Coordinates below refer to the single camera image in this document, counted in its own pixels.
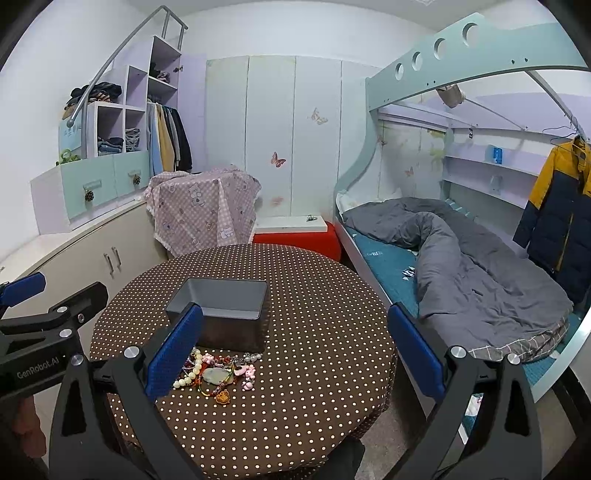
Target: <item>yellow and navy jacket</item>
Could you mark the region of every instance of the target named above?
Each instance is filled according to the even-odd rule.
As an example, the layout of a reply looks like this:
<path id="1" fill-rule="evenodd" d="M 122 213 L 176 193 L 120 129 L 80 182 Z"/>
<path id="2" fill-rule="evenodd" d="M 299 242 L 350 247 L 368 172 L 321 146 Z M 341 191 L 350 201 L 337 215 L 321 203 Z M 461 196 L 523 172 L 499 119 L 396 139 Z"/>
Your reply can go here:
<path id="1" fill-rule="evenodd" d="M 548 271 L 574 303 L 591 284 L 591 151 L 573 143 L 552 149 L 531 191 L 513 241 Z"/>

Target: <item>metal railing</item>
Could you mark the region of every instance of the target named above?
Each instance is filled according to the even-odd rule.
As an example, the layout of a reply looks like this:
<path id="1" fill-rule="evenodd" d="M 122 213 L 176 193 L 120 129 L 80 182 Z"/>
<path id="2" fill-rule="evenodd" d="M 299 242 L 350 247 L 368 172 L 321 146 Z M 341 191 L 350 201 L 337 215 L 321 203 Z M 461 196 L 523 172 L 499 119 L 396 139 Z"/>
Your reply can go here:
<path id="1" fill-rule="evenodd" d="M 166 12 L 166 18 L 164 19 L 164 26 L 162 29 L 162 38 L 166 38 L 166 31 L 168 30 L 168 22 L 170 21 L 170 17 L 173 17 L 180 25 L 181 25 L 181 33 L 178 37 L 178 49 L 180 50 L 183 46 L 183 37 L 184 31 L 188 30 L 189 27 L 166 5 L 160 5 L 156 10 L 154 10 L 142 23 L 140 23 L 132 33 L 123 41 L 119 47 L 111 54 L 105 64 L 100 68 L 98 73 L 92 79 L 92 81 L 88 84 L 88 88 L 82 94 L 82 97 L 78 101 L 76 108 L 74 109 L 74 113 L 67 121 L 67 126 L 72 128 L 74 126 L 74 122 L 76 122 L 76 118 L 78 117 L 79 113 L 82 112 L 82 119 L 81 119 L 81 143 L 82 143 L 82 152 L 80 154 L 80 158 L 87 157 L 87 120 L 88 120 L 88 96 L 90 95 L 92 89 L 95 87 L 96 83 L 99 81 L 100 77 L 106 72 L 106 69 L 111 65 L 115 57 L 125 48 L 125 46 L 131 41 L 133 37 L 135 37 L 136 33 L 139 32 L 145 24 L 147 24 L 150 20 L 152 20 L 161 10 Z"/>

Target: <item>red ottoman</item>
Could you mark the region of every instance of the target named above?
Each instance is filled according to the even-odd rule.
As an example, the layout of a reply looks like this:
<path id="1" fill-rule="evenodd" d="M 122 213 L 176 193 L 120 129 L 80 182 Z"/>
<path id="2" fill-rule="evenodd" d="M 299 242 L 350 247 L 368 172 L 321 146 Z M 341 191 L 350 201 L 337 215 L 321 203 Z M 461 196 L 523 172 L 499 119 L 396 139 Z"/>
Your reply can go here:
<path id="1" fill-rule="evenodd" d="M 326 226 L 328 231 L 322 233 L 257 233 L 252 243 L 305 248 L 340 262 L 341 248 L 335 227 L 328 222 L 326 222 Z"/>

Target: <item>polka dot tablecloth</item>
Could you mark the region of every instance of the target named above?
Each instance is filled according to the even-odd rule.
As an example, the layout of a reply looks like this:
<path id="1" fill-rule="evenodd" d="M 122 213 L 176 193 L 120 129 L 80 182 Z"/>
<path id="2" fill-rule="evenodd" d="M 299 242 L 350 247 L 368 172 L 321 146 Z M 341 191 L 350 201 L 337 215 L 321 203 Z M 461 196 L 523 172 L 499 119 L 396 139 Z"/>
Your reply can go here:
<path id="1" fill-rule="evenodd" d="M 353 271 L 296 247 L 232 245 L 154 267 L 103 312 L 91 357 L 117 356 L 168 325 L 165 307 L 192 277 L 265 280 L 270 293 L 254 391 L 230 387 L 231 402 L 223 406 L 187 387 L 156 403 L 208 478 L 307 478 L 341 440 L 361 437 L 388 407 L 396 356 L 378 296 Z M 110 401 L 120 431 L 134 441 L 119 399 Z"/>

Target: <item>gray box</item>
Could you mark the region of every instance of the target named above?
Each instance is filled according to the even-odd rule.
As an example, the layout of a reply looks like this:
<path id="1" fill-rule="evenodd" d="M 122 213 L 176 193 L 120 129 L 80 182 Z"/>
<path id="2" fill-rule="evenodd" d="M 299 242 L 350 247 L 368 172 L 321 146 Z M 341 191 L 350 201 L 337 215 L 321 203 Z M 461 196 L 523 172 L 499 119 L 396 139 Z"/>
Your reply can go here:
<path id="1" fill-rule="evenodd" d="M 171 322 L 190 302 L 203 310 L 199 346 L 234 352 L 264 351 L 269 330 L 266 281 L 189 278 L 166 307 Z"/>

